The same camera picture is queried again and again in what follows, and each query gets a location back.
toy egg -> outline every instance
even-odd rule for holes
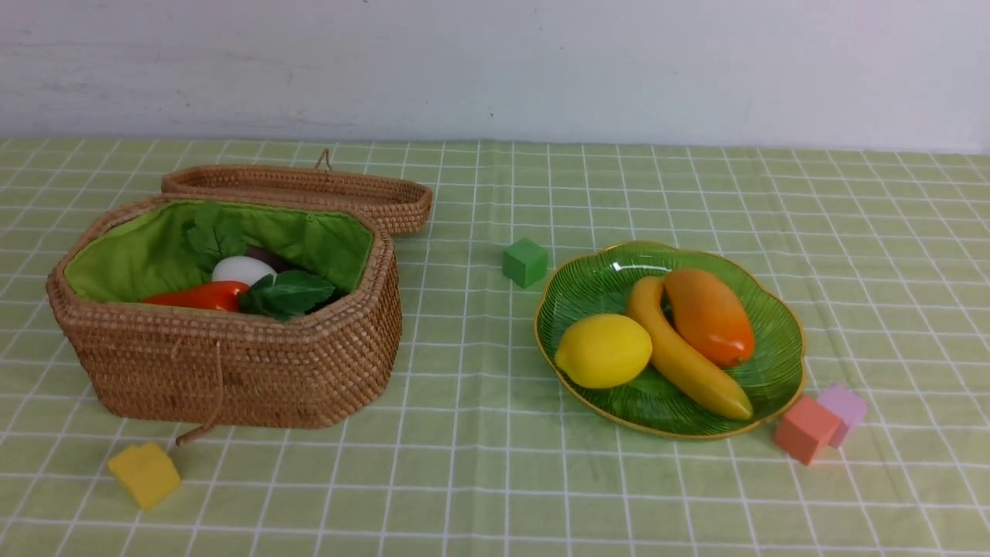
[[[275,269],[271,265],[255,258],[235,256],[221,260],[213,268],[212,281],[236,280],[248,286],[254,286],[255,282],[268,275],[276,275]]]

yellow lemon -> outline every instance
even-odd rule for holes
[[[586,389],[610,389],[636,378],[649,363],[649,333],[619,313],[600,313],[572,324],[553,362]]]

basket lid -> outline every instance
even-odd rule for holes
[[[434,193],[415,181],[334,170],[323,149],[313,168],[268,165],[204,165],[165,174],[162,193],[239,196],[353,208],[388,234],[422,230],[430,220]]]

wicker basket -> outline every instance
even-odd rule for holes
[[[319,170],[321,164],[327,170]],[[426,226],[433,191],[414,181],[341,172],[330,166],[324,149],[312,169],[263,165],[189,167],[161,179],[165,193],[236,192],[253,200],[300,200],[358,209],[378,221],[386,234],[403,234]]]
[[[223,181],[248,170],[199,170],[189,176]],[[284,168],[283,174],[295,170]],[[313,183],[300,180],[302,183]],[[214,199],[353,216],[372,232],[369,258],[355,291],[312,314],[279,322],[250,314],[144,304],[99,303],[76,295],[65,278],[79,251],[115,226],[172,200]],[[203,424],[183,444],[216,424],[319,428],[375,400],[388,384],[402,335],[395,250],[382,222],[411,224],[408,215],[372,217],[354,204],[335,206],[237,194],[166,193],[108,212],[83,234],[49,275],[54,317],[89,375],[96,395],[116,415]]]

toy carrot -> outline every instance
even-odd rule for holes
[[[149,296],[143,303],[158,305],[174,305],[194,309],[218,309],[222,311],[240,311],[241,294],[248,291],[249,286],[236,280],[218,280],[193,286],[179,292],[169,292]]]

